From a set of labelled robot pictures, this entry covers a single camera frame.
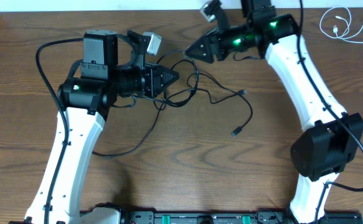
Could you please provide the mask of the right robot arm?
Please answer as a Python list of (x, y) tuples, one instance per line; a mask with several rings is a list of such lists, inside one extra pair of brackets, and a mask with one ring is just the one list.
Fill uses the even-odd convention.
[(337, 177), (356, 154), (363, 119), (347, 113), (328, 90), (293, 16), (277, 14), (270, 1), (243, 1), (247, 21), (240, 26), (230, 25), (219, 1), (206, 2), (200, 11), (217, 26), (188, 47), (187, 55), (213, 63), (256, 48), (281, 79), (296, 109), (303, 133), (290, 154), (299, 177), (285, 222), (362, 223), (360, 213), (326, 212), (324, 205)]

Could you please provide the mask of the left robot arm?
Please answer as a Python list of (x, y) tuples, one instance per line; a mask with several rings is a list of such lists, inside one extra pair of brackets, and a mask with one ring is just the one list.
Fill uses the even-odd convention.
[(94, 145), (118, 97), (155, 98), (179, 74), (145, 61), (156, 55), (161, 37), (153, 32), (126, 35), (89, 30), (81, 38), (83, 58), (52, 92), (58, 108), (53, 148), (39, 191), (24, 223), (124, 223), (122, 212), (100, 205), (83, 214), (81, 193)]

